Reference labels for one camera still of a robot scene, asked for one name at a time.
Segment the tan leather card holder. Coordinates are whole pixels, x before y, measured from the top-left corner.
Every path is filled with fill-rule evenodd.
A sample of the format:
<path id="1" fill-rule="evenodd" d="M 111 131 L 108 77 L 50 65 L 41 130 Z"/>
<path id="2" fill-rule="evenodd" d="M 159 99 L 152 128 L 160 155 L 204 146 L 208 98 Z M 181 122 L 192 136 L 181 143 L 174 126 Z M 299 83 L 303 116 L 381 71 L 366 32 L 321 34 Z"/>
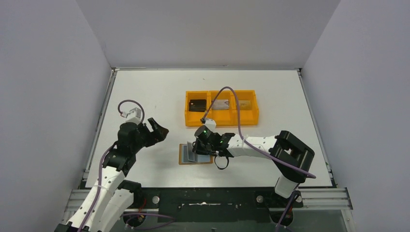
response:
<path id="1" fill-rule="evenodd" d="M 179 165 L 195 165 L 195 164 L 212 164 L 211 156 L 198 155 L 192 152 L 188 144 L 179 145 L 178 164 Z"/>

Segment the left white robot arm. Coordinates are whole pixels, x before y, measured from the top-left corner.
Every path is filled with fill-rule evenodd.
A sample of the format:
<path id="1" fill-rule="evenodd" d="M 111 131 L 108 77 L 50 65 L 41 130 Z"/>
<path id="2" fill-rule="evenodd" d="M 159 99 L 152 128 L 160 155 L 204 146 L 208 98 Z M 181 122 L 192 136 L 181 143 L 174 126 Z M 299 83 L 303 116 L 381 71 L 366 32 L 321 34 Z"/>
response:
<path id="1" fill-rule="evenodd" d="M 136 154 L 144 147 L 166 139 L 169 130 L 153 118 L 136 124 L 127 121 L 120 125 L 117 140 L 103 154 L 98 177 L 79 209 L 57 232 L 107 232 L 129 206 L 138 206 L 143 200 L 141 184 L 126 180 L 136 162 Z"/>

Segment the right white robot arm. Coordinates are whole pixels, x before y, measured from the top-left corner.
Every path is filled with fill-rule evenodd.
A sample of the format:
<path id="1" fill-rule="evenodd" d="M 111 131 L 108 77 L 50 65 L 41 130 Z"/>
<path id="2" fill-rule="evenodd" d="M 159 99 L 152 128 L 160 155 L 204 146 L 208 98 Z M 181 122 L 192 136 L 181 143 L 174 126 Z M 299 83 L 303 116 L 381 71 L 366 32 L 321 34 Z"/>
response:
<path id="1" fill-rule="evenodd" d="M 190 149 L 196 155 L 226 159 L 247 156 L 273 161 L 281 173 L 272 192 L 272 200 L 278 206 L 285 206 L 300 184 L 314 178 L 309 169 L 315 152 L 287 130 L 276 136 L 245 137 L 240 133 L 219 134 L 203 125 L 194 136 Z"/>

